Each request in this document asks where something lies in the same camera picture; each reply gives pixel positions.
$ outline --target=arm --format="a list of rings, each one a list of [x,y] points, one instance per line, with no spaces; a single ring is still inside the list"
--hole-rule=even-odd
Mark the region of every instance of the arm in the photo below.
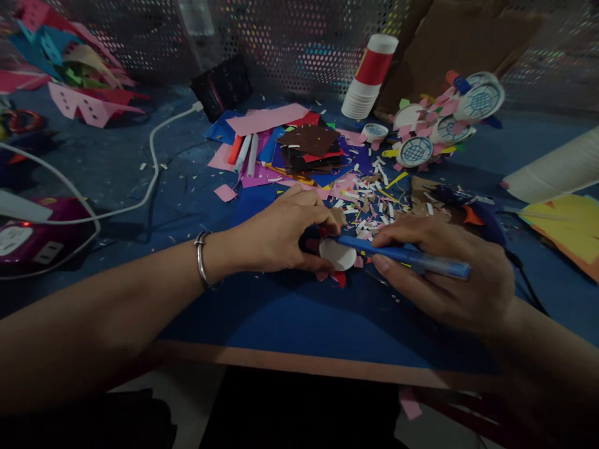
[[[500,246],[457,226],[415,216],[385,227],[373,241],[377,247],[396,243],[416,244],[472,266],[464,282],[434,273],[419,276],[390,259],[373,257],[379,272],[418,308],[474,333],[489,348],[504,370],[512,405],[557,439],[584,438],[585,431],[594,431],[599,349],[515,296],[514,270]],[[561,431],[567,435],[557,435]]]
[[[303,231],[338,226],[322,201],[289,189],[203,247],[209,283],[240,271],[333,270],[298,247]],[[204,292],[193,242],[96,274],[0,321],[0,414],[55,405],[92,390],[132,360]]]

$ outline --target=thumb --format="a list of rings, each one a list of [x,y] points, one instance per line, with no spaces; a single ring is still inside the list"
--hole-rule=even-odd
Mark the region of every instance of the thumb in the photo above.
[[[433,318],[446,313],[449,298],[418,273],[381,254],[373,256],[373,263],[389,284],[420,310]]]
[[[335,268],[328,260],[315,256],[313,254],[301,253],[302,262],[296,267],[304,271],[326,271],[334,273]]]

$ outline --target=floor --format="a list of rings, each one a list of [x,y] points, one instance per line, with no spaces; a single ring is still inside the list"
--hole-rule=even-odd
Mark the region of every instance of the floor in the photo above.
[[[173,362],[121,385],[114,391],[152,388],[154,397],[168,403],[178,426],[174,449],[197,449],[226,367],[197,362]],[[402,413],[396,437],[410,449],[501,449],[469,429],[422,406],[423,415],[409,422]]]

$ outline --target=blue pen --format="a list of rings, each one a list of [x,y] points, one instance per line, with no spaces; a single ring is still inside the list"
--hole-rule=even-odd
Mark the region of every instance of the blue pen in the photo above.
[[[470,275],[470,265],[455,259],[431,256],[430,254],[415,251],[413,249],[401,248],[398,246],[375,248],[368,240],[361,240],[354,237],[330,236],[328,238],[333,238],[337,241],[337,243],[344,246],[349,246],[350,248],[355,248],[358,251],[382,254],[383,256],[387,256],[389,259],[411,265],[414,268],[432,271],[433,273],[443,274],[452,278],[466,280]]]

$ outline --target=white cable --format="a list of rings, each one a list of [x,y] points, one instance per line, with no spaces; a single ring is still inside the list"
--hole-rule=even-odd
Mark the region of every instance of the white cable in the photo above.
[[[39,223],[41,225],[80,225],[81,223],[89,223],[90,221],[94,221],[94,220],[101,220],[102,218],[108,218],[111,216],[115,216],[118,214],[122,214],[125,212],[129,212],[135,209],[139,209],[140,207],[142,207],[143,205],[145,205],[148,200],[150,199],[150,195],[152,194],[152,190],[154,188],[154,185],[156,184],[156,181],[158,180],[158,174],[160,173],[160,169],[159,169],[159,165],[158,165],[158,159],[156,157],[156,150],[154,149],[154,136],[156,135],[156,133],[161,130],[162,128],[164,128],[165,126],[167,126],[168,124],[174,122],[175,120],[180,119],[181,117],[184,117],[186,115],[191,114],[192,112],[199,112],[203,109],[202,103],[197,102],[193,105],[193,107],[185,112],[182,112],[178,115],[175,115],[171,118],[169,118],[168,120],[165,120],[164,122],[162,122],[160,125],[158,125],[157,127],[155,127],[152,132],[150,133],[150,153],[152,154],[152,161],[154,164],[154,176],[152,177],[152,181],[150,181],[150,184],[148,185],[148,190],[145,192],[145,197],[142,199],[142,201],[140,201],[139,203],[137,203],[134,206],[130,206],[124,209],[120,209],[117,211],[113,211],[113,212],[108,212],[102,215],[97,215],[94,217],[90,217],[90,218],[82,218],[81,220],[69,220],[69,221],[51,221],[51,220],[28,220],[32,223]],[[11,147],[10,145],[6,145],[5,143],[0,143],[0,147],[6,148],[7,150],[10,150],[12,152],[15,153],[19,153],[19,154],[23,154],[25,157],[27,157],[28,159],[34,160],[36,162],[39,163],[40,159],[38,158],[34,158],[31,156],[31,154],[29,153],[23,153],[21,151],[15,151],[16,148]],[[69,188],[71,189],[71,191],[74,191],[73,189],[75,188],[75,186],[58,170],[54,169],[54,167],[52,167],[50,164],[47,163],[43,163],[42,165],[44,165],[44,167],[48,168],[51,172],[53,172],[56,176],[58,176],[60,178],[60,180]]]
[[[75,257],[77,254],[79,254],[88,244],[90,244],[91,242],[93,242],[93,240],[95,240],[96,237],[98,237],[98,235],[100,234],[100,219],[101,218],[107,218],[110,216],[114,216],[120,213],[125,213],[125,212],[129,212],[130,210],[134,210],[137,208],[142,207],[144,204],[146,204],[146,202],[148,202],[148,199],[150,198],[150,195],[152,194],[152,189],[154,187],[154,184],[156,184],[156,180],[158,179],[158,160],[156,157],[156,151],[154,149],[154,136],[155,134],[162,128],[164,128],[165,126],[167,126],[168,124],[174,122],[175,120],[184,117],[192,112],[199,112],[203,109],[203,105],[200,102],[196,102],[193,107],[183,113],[180,113],[178,115],[175,115],[174,117],[171,117],[168,120],[165,120],[164,122],[162,122],[160,125],[158,125],[157,127],[155,127],[152,132],[150,133],[150,152],[152,153],[152,161],[154,163],[154,176],[152,178],[152,181],[150,182],[149,186],[148,186],[148,190],[145,194],[145,197],[143,198],[143,200],[136,204],[135,206],[131,206],[128,208],[124,208],[118,211],[114,211],[114,212],[110,212],[110,213],[106,213],[106,214],[102,214],[102,215],[96,215],[93,211],[93,209],[87,204],[87,201],[83,198],[83,196],[81,195],[81,193],[79,192],[79,190],[77,190],[77,188],[67,179],[66,176],[64,176],[58,169],[56,169],[55,167],[53,167],[52,165],[48,164],[46,161],[44,161],[43,159],[38,158],[37,156],[34,156],[30,153],[27,153],[23,150],[20,150],[18,148],[12,147],[10,145],[6,145],[5,143],[1,143],[0,142],[0,147],[5,148],[6,150],[9,150],[13,153],[17,153],[20,154],[22,156],[25,156],[27,159],[30,159],[34,162],[37,162],[38,164],[40,164],[42,167],[46,167],[48,170],[50,170],[53,174],[55,174],[58,179],[60,179],[63,184],[65,184],[66,187],[68,187],[68,189],[73,193],[73,195],[75,195],[75,197],[77,198],[77,200],[79,201],[79,203],[81,203],[81,205],[85,208],[85,210],[90,214],[89,218],[84,218],[81,220],[70,220],[70,221],[49,221],[49,220],[44,220],[44,221],[35,221],[35,220],[28,220],[31,221],[33,223],[40,223],[43,225],[78,225],[81,223],[89,223],[90,221],[94,222],[94,228],[95,228],[95,232],[94,234],[87,239],[81,246],[79,246],[75,251],[73,251],[71,254],[69,254],[67,257],[65,257],[63,260],[61,260],[60,262],[58,262],[57,264],[52,265],[51,267],[48,267],[46,269],[43,269],[41,271],[36,271],[34,273],[28,273],[28,274],[22,274],[19,276],[5,276],[5,277],[0,277],[0,281],[12,281],[15,279],[24,279],[24,278],[31,278],[33,276],[37,276],[39,274],[44,274],[44,273],[48,273],[49,271],[52,271],[55,268],[58,268],[59,266],[63,265],[64,263],[68,262],[69,260],[71,260],[73,257]]]

